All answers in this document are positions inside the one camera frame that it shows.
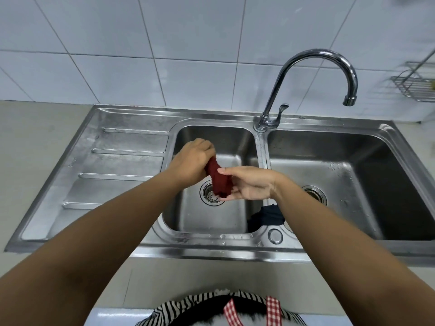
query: red cloth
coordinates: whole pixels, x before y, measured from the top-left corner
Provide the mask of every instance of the red cloth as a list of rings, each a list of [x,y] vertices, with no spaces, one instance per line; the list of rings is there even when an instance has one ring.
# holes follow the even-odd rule
[[[220,165],[217,163],[216,157],[213,156],[205,165],[205,173],[211,176],[213,193],[216,196],[225,198],[231,194],[233,181],[231,180],[231,176],[219,174],[217,170],[218,168],[220,168]]]

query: hand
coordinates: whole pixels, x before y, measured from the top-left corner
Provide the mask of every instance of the hand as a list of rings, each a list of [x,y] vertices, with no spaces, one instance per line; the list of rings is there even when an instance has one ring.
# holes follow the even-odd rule
[[[226,198],[220,198],[221,201],[274,198],[276,182],[285,177],[274,170],[253,166],[219,168],[217,171],[223,175],[233,176],[233,192]]]
[[[179,182],[181,189],[185,189],[204,179],[204,167],[215,155],[215,147],[211,142],[197,138],[183,146],[167,170],[174,172],[174,179]]]

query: person's left arm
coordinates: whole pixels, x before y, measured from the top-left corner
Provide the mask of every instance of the person's left arm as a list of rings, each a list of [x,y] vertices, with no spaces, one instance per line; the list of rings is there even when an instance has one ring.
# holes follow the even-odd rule
[[[83,325],[113,275],[166,205],[205,177],[209,141],[188,142],[168,169],[69,225],[0,278],[2,325]]]

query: metal wire basket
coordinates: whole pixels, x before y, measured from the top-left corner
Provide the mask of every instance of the metal wire basket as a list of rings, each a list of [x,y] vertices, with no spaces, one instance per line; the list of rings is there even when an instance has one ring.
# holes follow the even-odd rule
[[[409,69],[391,77],[403,95],[417,102],[435,103],[435,63],[428,62],[434,54],[435,50],[421,62],[406,62]]]

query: faucet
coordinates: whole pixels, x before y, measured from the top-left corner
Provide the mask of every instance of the faucet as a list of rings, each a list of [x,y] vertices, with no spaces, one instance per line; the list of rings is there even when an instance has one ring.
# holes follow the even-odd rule
[[[339,66],[339,68],[344,72],[346,79],[348,80],[348,93],[345,96],[345,100],[343,101],[343,105],[345,106],[353,106],[356,101],[356,91],[358,89],[358,79],[356,77],[355,69],[352,64],[345,59],[339,53],[328,49],[309,49],[302,51],[299,54],[294,55],[291,59],[287,60],[284,66],[279,71],[278,77],[275,81],[275,85],[272,89],[271,95],[269,97],[268,103],[266,104],[266,108],[260,116],[258,122],[254,124],[254,129],[257,132],[265,132],[268,128],[275,129],[279,126],[281,121],[281,113],[288,108],[288,104],[282,104],[279,107],[278,116],[275,120],[269,119],[269,112],[272,108],[273,102],[275,101],[275,97],[278,94],[279,88],[284,80],[285,75],[288,70],[299,63],[301,60],[305,60],[307,58],[323,58],[325,60],[330,60]]]

